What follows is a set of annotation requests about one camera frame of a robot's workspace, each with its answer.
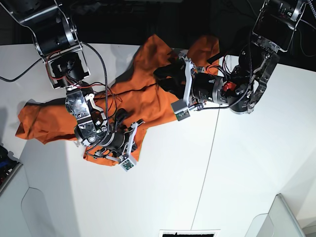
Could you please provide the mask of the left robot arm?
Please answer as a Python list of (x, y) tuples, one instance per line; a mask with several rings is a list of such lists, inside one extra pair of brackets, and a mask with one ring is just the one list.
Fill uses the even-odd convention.
[(268, 81), (293, 41), (305, 9), (316, 8), (311, 0), (264, 1), (246, 42), (239, 44), (238, 64), (229, 70), (219, 63), (227, 51), (209, 53), (201, 45), (179, 53), (170, 64), (157, 68), (154, 77), (166, 92), (176, 96), (171, 104), (177, 120), (192, 111), (229, 109), (236, 114), (250, 114), (267, 89)]

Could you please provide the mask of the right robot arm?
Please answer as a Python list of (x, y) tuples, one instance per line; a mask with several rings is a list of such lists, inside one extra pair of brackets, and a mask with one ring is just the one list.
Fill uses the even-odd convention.
[(61, 2), (56, 0), (3, 0), (1, 6), (21, 26), (32, 32), (34, 46), (44, 62), (54, 88), (66, 90), (65, 107), (77, 121), (74, 133), (77, 140), (89, 150), (94, 159), (116, 161), (124, 170), (136, 165), (132, 152), (137, 128), (136, 121), (126, 127), (129, 116), (119, 109), (112, 116), (107, 106), (95, 104), (90, 75), (83, 53), (84, 42), (78, 39), (77, 29)]

